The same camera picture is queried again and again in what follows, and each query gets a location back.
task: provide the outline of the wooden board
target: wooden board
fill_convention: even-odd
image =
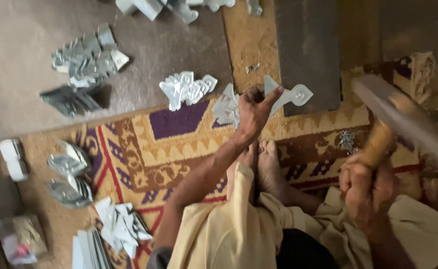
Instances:
[[[303,106],[288,103],[293,116],[340,107],[339,46],[335,0],[275,0],[275,25],[282,85],[306,85],[314,95]]]

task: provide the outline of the hammer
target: hammer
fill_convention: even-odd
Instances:
[[[401,135],[438,159],[438,125],[406,94],[378,76],[353,82],[354,93],[374,113],[376,121],[363,148],[363,164],[377,169]]]

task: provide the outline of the wooden hammer handle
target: wooden hammer handle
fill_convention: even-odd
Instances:
[[[395,144],[395,133],[378,120],[370,132],[369,139],[362,150],[362,162],[372,170],[378,168],[383,158]]]

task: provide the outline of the foot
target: foot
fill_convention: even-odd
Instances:
[[[282,204],[286,204],[287,182],[280,176],[279,157],[274,141],[259,144],[257,160],[258,187],[260,192],[270,193]]]
[[[234,191],[234,179],[236,176],[236,165],[238,162],[242,162],[243,164],[247,165],[254,171],[254,174],[256,174],[257,170],[257,145],[258,141],[255,140],[250,144],[246,150],[244,150],[239,157],[232,163],[232,165],[227,169],[227,199],[230,198]],[[253,193],[254,193],[254,183],[252,183],[251,187],[251,193],[252,193],[252,200],[253,200]]]

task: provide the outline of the cloth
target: cloth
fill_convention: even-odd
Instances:
[[[152,251],[147,269],[166,269],[173,248],[161,247]],[[275,257],[277,269],[336,269],[334,257],[317,240],[299,229],[284,229],[281,251]]]
[[[283,229],[299,229],[323,244],[342,268],[372,268],[364,234],[350,221],[340,191],[331,188],[316,216],[285,207],[261,193],[248,202],[254,174],[236,166],[234,191],[224,204],[197,203],[185,208],[168,265],[175,268],[277,268]],[[417,268],[438,265],[438,212],[407,196],[390,208],[391,224]]]

